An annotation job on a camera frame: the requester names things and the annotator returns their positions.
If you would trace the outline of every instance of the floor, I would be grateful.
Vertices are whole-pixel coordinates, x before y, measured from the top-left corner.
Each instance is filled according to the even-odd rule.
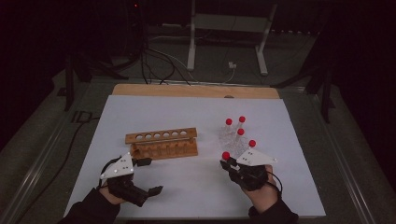
[[[147,50],[143,57],[147,64],[144,66],[144,78],[141,63],[136,63],[120,72],[128,77],[128,80],[116,80],[96,71],[91,83],[76,81],[76,100],[68,113],[64,112],[65,99],[57,96],[58,90],[64,87],[64,71],[54,78],[54,92],[0,154],[2,216],[20,215],[26,206],[29,209],[25,210],[27,212],[20,223],[54,223],[64,215],[68,197],[97,124],[93,121],[79,128],[78,123],[70,120],[75,111],[87,111],[94,117],[99,117],[106,97],[111,94],[117,83],[173,84],[186,83],[187,80],[193,85],[267,87],[298,74],[307,53],[315,43],[315,37],[310,35],[271,33],[264,50],[269,74],[262,76],[254,53],[254,44],[259,36],[202,32],[197,35],[204,38],[197,40],[195,69],[188,72],[184,68],[189,48],[189,39],[184,35],[187,35],[188,31],[181,29],[175,36],[174,29],[178,28],[171,28],[171,31],[165,30],[161,35],[150,37],[150,50]],[[174,65],[163,59],[164,54],[174,57]],[[114,57],[113,60],[115,63],[123,61],[120,57]],[[229,62],[236,63],[236,68],[229,68]],[[180,74],[175,72],[167,77],[172,74],[174,66],[179,69]],[[280,97],[284,99],[290,112],[290,118],[327,213],[326,217],[302,218],[300,223],[396,223],[395,193],[381,173],[337,87],[332,88],[332,102],[335,108],[330,110],[331,123],[326,124],[318,115],[319,97],[304,93],[307,81],[308,79],[302,79],[279,90]],[[65,167],[54,182],[36,202],[30,204],[56,175],[67,155],[69,156]],[[36,158],[46,158],[46,161],[38,161]],[[24,179],[31,182],[23,185]],[[19,209],[9,210],[10,206]],[[241,220],[141,222],[244,223]]]

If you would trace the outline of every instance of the dark background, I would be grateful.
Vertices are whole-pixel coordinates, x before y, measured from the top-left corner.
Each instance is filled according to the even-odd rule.
[[[260,14],[266,5],[254,1],[197,1],[203,12]],[[318,36],[304,68],[332,61],[337,85],[390,184],[396,189],[395,70],[396,6],[394,1],[279,1],[272,29]],[[190,2],[145,1],[136,12],[134,1],[1,1],[0,102],[3,148],[53,90],[51,78],[64,69],[66,53],[85,52],[105,61],[110,55],[133,52],[137,32],[127,34],[127,50],[113,49],[112,41],[128,15],[150,25],[190,22]]]

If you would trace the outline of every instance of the test tube rack hole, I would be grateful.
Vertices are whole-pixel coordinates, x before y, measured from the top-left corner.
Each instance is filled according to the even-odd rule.
[[[197,156],[196,137],[195,128],[128,133],[125,144],[131,144],[131,155],[135,159],[162,160]]]

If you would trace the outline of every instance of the white tabletop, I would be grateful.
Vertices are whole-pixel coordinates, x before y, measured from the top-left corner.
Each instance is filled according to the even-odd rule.
[[[255,148],[277,158],[274,173],[290,209],[300,217],[325,216],[283,100],[115,95],[107,99],[65,212],[96,187],[108,161],[129,151],[125,134],[195,127],[198,156],[135,167],[139,188],[163,186],[163,191],[141,208],[124,203],[119,218],[247,217],[251,202],[219,165],[219,130],[227,118],[236,123],[240,116],[247,118],[243,127],[246,137],[256,140]]]

